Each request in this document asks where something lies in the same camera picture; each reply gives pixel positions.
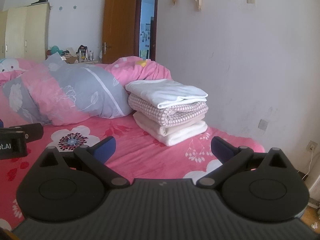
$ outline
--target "black robot arm part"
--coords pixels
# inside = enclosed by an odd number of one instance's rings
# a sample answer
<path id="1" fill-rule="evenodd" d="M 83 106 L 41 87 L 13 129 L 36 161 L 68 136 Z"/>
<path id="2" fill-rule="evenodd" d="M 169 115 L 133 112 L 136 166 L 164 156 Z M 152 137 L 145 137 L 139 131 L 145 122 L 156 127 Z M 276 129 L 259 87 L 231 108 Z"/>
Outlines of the black robot arm part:
<path id="1" fill-rule="evenodd" d="M 47 148 L 19 185 L 26 220 L 13 233 L 20 240 L 318 239 L 299 220 L 308 189 L 280 149 L 254 153 L 217 137 L 211 147 L 223 165 L 196 185 L 130 185 L 86 146 L 68 156 Z"/>
<path id="2" fill-rule="evenodd" d="M 27 143 L 40 140 L 43 134 L 40 123 L 3 128 L 0 120 L 0 160 L 27 156 Z"/>

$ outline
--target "wooden floor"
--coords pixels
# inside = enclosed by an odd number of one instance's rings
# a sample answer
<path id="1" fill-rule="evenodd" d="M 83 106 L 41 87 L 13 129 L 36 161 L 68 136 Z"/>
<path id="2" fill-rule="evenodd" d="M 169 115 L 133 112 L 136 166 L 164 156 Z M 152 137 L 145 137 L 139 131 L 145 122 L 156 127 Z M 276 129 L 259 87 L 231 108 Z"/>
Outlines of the wooden floor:
<path id="1" fill-rule="evenodd" d="M 319 220 L 319 215 L 317 213 L 317 210 L 315 208 L 308 206 L 301 220 L 312 230 L 314 229 L 311 227 L 311 225 L 313 225 L 315 222 L 318 222 L 318 228 L 314 231 L 320 234 L 320 220 Z"/>

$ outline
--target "door frame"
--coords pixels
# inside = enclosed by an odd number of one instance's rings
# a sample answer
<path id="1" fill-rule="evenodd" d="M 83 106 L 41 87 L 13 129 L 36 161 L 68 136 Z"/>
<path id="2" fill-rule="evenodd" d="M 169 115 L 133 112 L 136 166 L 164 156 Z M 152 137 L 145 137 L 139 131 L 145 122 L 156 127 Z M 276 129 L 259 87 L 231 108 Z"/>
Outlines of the door frame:
<path id="1" fill-rule="evenodd" d="M 134 55 L 139 57 L 140 52 L 140 20 L 141 20 L 141 3 L 142 0 L 136 0 L 136 16 L 135 16 L 135 24 L 134 24 Z M 154 25 L 155 29 L 157 30 L 157 19 L 158 19 L 158 0 L 155 0 L 155 15 L 154 15 Z M 154 47 L 154 54 L 156 55 L 156 44 Z"/>

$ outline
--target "white wardrobe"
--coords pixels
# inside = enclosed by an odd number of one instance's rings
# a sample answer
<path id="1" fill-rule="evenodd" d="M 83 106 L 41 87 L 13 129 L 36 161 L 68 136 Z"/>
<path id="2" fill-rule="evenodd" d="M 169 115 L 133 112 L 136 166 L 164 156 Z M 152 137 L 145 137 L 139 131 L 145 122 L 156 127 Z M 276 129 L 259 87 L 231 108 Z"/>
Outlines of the white wardrobe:
<path id="1" fill-rule="evenodd" d="M 49 11 L 49 3 L 43 3 L 1 12 L 0 59 L 15 57 L 36 62 L 45 60 Z"/>

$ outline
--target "folded towel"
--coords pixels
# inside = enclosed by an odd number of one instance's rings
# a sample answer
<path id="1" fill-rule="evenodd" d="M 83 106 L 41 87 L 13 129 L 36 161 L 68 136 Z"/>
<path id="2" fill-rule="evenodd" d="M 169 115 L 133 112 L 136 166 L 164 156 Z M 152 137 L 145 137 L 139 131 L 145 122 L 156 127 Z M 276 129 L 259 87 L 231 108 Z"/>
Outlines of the folded towel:
<path id="1" fill-rule="evenodd" d="M 173 126 L 173 127 L 161 126 L 161 125 L 159 125 L 155 121 L 149 119 L 143 113 L 140 113 L 140 112 L 136 112 L 133 115 L 133 117 L 134 117 L 135 120 L 138 120 L 141 124 L 147 126 L 150 130 L 152 130 L 156 134 L 159 134 L 159 135 L 162 135 L 162 136 L 166 137 L 169 134 L 177 132 L 177 131 L 179 131 L 179 130 L 181 130 L 183 128 L 187 128 L 187 127 L 193 125 L 194 123 L 201 121 L 202 119 L 204 119 L 204 114 L 201 114 L 201 115 L 193 118 L 189 122 L 186 122 L 184 124 L 180 124 L 180 125 L 177 125 L 177 126 Z"/>
<path id="2" fill-rule="evenodd" d="M 205 102 L 158 109 L 134 94 L 130 94 L 128 103 L 133 110 L 143 113 L 146 117 L 165 127 L 190 122 L 193 118 L 205 114 L 208 111 L 208 106 Z"/>
<path id="3" fill-rule="evenodd" d="M 135 121 L 141 129 L 145 130 L 152 137 L 156 138 L 159 142 L 162 142 L 163 144 L 165 144 L 167 146 L 176 145 L 176 144 L 183 142 L 193 136 L 204 133 L 208 128 L 207 124 L 204 121 L 199 121 L 199 122 L 196 122 L 195 124 L 193 124 L 187 128 L 183 128 L 180 131 L 174 132 L 174 133 L 169 134 L 168 136 L 164 137 L 164 136 L 161 136 L 161 135 L 155 133 L 152 129 L 143 125 L 137 119 L 135 119 Z"/>
<path id="4" fill-rule="evenodd" d="M 206 102 L 205 98 L 208 96 L 200 88 L 186 86 L 168 79 L 137 80 L 127 84 L 125 89 L 158 109 L 194 102 Z"/>

